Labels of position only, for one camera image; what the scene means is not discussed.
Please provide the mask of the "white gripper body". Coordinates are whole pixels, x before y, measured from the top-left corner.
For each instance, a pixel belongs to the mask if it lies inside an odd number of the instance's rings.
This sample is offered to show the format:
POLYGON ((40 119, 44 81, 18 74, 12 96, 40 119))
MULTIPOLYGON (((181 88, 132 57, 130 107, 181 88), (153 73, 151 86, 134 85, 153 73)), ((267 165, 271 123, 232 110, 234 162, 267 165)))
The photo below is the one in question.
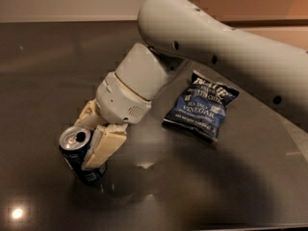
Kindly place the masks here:
POLYGON ((108 73, 97 88, 95 103, 100 115, 114 124, 137 124, 151 108, 150 101, 128 89, 114 72, 108 73))

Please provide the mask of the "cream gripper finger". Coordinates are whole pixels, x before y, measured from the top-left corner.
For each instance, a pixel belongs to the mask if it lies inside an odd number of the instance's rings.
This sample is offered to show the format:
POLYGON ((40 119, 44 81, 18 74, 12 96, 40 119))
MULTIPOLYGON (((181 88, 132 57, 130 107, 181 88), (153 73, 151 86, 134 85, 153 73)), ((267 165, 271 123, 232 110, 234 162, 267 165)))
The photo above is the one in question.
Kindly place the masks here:
POLYGON ((127 127, 127 124, 98 125, 90 141, 90 150, 82 163, 82 170, 102 167, 126 141, 127 127))
POLYGON ((89 101, 79 117, 75 121, 75 126, 85 126, 94 130, 98 125, 105 125, 107 121, 100 115, 94 100, 89 101))

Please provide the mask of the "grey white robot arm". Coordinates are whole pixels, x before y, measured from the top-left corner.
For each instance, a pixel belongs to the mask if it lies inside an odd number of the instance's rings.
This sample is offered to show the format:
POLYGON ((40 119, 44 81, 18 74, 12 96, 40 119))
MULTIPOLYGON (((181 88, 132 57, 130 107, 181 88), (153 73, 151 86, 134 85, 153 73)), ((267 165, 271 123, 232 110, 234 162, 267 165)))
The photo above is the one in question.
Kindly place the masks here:
POLYGON ((142 37, 107 74, 77 122, 94 132, 83 169, 102 166, 124 143, 157 92, 185 60, 205 64, 305 129, 308 125, 308 53, 233 29, 188 0, 146 0, 138 13, 142 37))

